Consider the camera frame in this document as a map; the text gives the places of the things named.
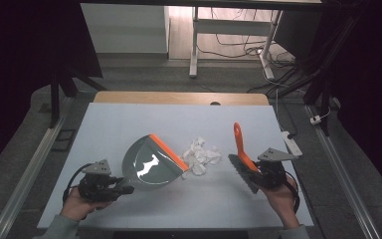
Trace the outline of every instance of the metal frame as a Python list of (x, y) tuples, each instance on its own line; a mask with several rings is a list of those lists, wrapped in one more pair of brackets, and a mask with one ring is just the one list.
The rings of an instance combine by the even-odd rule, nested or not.
[(199, 19), (198, 7), (192, 8), (193, 18), (193, 42), (190, 60), (190, 78), (197, 78), (197, 38), (198, 34), (225, 34), (225, 35), (248, 35), (268, 37), (262, 52), (259, 54), (262, 62), (263, 71), (268, 80), (275, 78), (268, 60), (268, 53), (272, 44), (273, 37), (278, 26), (282, 11), (279, 10), (273, 22), (254, 22), (254, 21), (230, 21), (218, 19)]
[[(305, 106), (308, 116), (311, 118), (314, 115), (317, 115), (313, 106)], [(346, 171), (346, 168), (343, 164), (342, 158), (337, 153), (333, 142), (330, 137), (328, 137), (324, 131), (318, 126), (315, 125), (315, 132), (317, 133), (318, 139), (320, 140), (325, 153), (330, 161), (330, 164), (336, 174), (337, 179), (340, 182), (340, 185), (346, 195), (346, 198), (349, 201), (350, 206), (352, 207), (356, 218), (358, 219), (359, 225), (364, 232), (365, 238), (367, 239), (379, 239), (380, 234), (376, 229), (376, 226), (369, 214), (364, 201), (359, 195), (358, 191), (355, 188), (355, 185), (350, 178), (349, 173)]]
[(33, 154), (29, 165), (2, 210), (0, 215), (0, 238), (6, 238), (12, 225), (14, 224), (14, 221), (20, 212), (24, 201), (26, 200), (31, 187), (33, 186), (33, 183), (36, 181), (37, 175), (39, 174), (45, 159), (48, 156), (49, 150), (51, 149), (55, 138), (58, 136), (58, 133), (65, 122), (73, 101), (74, 99), (65, 98), (58, 121), (55, 123), (53, 128), (48, 128), (46, 131), (42, 141)]

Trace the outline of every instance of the dark curtain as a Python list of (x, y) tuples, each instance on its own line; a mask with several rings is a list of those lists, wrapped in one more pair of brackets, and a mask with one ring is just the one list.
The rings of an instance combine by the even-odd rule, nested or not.
[(101, 77), (80, 3), (0, 0), (0, 152), (29, 110), (32, 93), (64, 66)]
[(382, 0), (369, 3), (332, 74), (338, 117), (382, 175)]

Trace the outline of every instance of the tabletop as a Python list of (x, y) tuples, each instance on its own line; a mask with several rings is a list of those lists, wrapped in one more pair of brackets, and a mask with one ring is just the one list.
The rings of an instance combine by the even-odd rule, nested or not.
[[(251, 158), (256, 158), (268, 147), (287, 150), (273, 108), (266, 105), (265, 96), (242, 95), (97, 94), (95, 102), (89, 105), (38, 227), (48, 227), (55, 211), (61, 209), (62, 192), (78, 168), (106, 158), (112, 174), (122, 176), (120, 169), (124, 153), (135, 140), (150, 133), (158, 135), (178, 155), (194, 138), (201, 136), (206, 140), (207, 148), (219, 148), (222, 160), (218, 164), (207, 165), (207, 172), (201, 176), (189, 173), (187, 177), (179, 177), (160, 189), (136, 190), (131, 195), (121, 196), (112, 203), (110, 210), (90, 214), (81, 226), (107, 230), (282, 227), (266, 196), (260, 192), (253, 194), (228, 159), (228, 154), (236, 153), (235, 121), (241, 124), (246, 152)], [(241, 102), (238, 106), (239, 99), (249, 98), (261, 100), (260, 104), (248, 106)], [(120, 104), (121, 99), (127, 103)], [(200, 104), (191, 105), (191, 99)], [(228, 106), (222, 99), (232, 105)], [(222, 105), (210, 106), (212, 101)], [(295, 175), (289, 161), (284, 162), (284, 167)], [(313, 225), (302, 192), (299, 196), (301, 205), (296, 216), (300, 223)]]

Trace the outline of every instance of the person's arm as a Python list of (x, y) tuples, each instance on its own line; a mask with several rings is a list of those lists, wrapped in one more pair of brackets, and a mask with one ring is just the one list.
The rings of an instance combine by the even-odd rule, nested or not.
[[(296, 187), (295, 181), (287, 177), (287, 181), (293, 187)], [(291, 191), (282, 185), (276, 189), (265, 189), (259, 187), (268, 198), (272, 209), (278, 214), (285, 230), (281, 230), (282, 239), (308, 239), (304, 225), (300, 225), (295, 213), (293, 212), (294, 198)]]
[(111, 202), (88, 202), (80, 197), (79, 190), (74, 187), (59, 215), (56, 215), (46, 233), (36, 239), (75, 239), (80, 221), (86, 216), (109, 206)]

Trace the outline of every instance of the orange handle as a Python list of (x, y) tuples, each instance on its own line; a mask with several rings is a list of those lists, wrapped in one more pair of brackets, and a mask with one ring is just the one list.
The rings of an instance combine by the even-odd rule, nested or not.
[(152, 133), (150, 138), (153, 139), (153, 141), (155, 141), (157, 145), (159, 145), (173, 159), (173, 161), (178, 165), (179, 168), (182, 169), (182, 171), (189, 169), (188, 165), (178, 155), (176, 155), (176, 153), (173, 152), (172, 149), (170, 149), (170, 147), (168, 147), (166, 143), (164, 143), (162, 139), (160, 139), (156, 134)]
[(244, 152), (243, 135), (241, 132), (241, 127), (237, 122), (234, 123), (234, 134), (235, 134), (235, 142), (237, 144), (237, 149), (238, 149), (238, 158), (249, 170), (258, 172), (259, 169), (254, 165), (253, 161)]
[(234, 123), (235, 142), (237, 143), (238, 155), (244, 152), (243, 135), (241, 133), (241, 126)]

